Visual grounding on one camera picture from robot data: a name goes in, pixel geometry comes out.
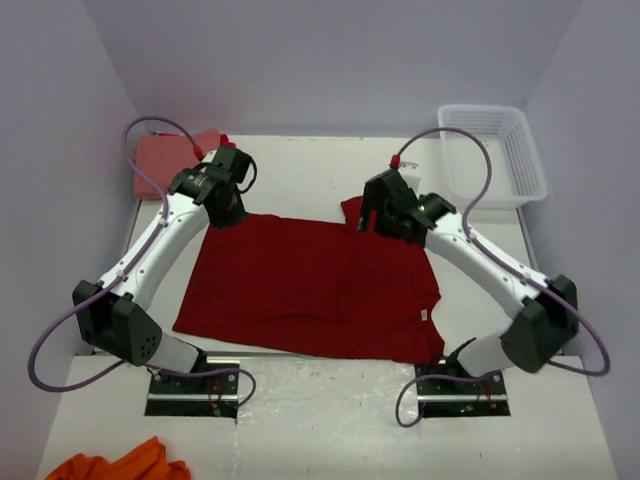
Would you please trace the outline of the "dark red t shirt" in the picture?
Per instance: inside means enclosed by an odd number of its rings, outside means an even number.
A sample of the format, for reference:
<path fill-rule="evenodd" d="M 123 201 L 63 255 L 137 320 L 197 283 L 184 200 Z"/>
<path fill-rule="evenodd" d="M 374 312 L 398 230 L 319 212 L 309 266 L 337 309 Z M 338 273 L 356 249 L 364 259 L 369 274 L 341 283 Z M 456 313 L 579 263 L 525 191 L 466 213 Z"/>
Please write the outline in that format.
<path fill-rule="evenodd" d="M 421 364 L 442 354 L 425 251 L 343 223 L 253 214 L 203 240 L 174 323 L 182 334 L 319 357 Z"/>

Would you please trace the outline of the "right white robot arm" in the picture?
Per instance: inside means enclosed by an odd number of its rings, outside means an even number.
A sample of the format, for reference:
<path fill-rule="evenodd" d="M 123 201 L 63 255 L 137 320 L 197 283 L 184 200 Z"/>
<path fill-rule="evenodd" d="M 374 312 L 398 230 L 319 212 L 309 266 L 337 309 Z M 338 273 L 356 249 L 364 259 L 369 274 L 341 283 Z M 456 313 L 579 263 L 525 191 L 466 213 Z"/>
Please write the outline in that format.
<path fill-rule="evenodd" d="M 467 393 L 482 376 L 517 367 L 536 373 L 579 331 L 575 284 L 550 280 L 516 261 L 464 222 L 440 195 L 417 196 L 396 169 L 364 186 L 358 229 L 402 239 L 427 249 L 461 270 L 497 302 L 510 325 L 461 345 L 446 368 L 448 385 Z"/>

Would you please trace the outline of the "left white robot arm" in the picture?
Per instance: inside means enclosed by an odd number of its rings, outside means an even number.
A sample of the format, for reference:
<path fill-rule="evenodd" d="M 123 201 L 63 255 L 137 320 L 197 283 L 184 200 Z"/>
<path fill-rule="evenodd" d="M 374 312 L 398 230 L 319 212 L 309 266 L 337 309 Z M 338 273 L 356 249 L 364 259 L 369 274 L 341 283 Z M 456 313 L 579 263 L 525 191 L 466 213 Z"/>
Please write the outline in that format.
<path fill-rule="evenodd" d="M 155 219 L 95 283 L 72 293 L 82 339 L 131 365 L 172 373 L 195 393 L 208 379 L 201 349 L 163 331 L 148 309 L 158 287 L 196 234 L 233 227 L 247 218 L 240 184 L 257 169 L 247 153 L 221 146 L 172 180 Z"/>

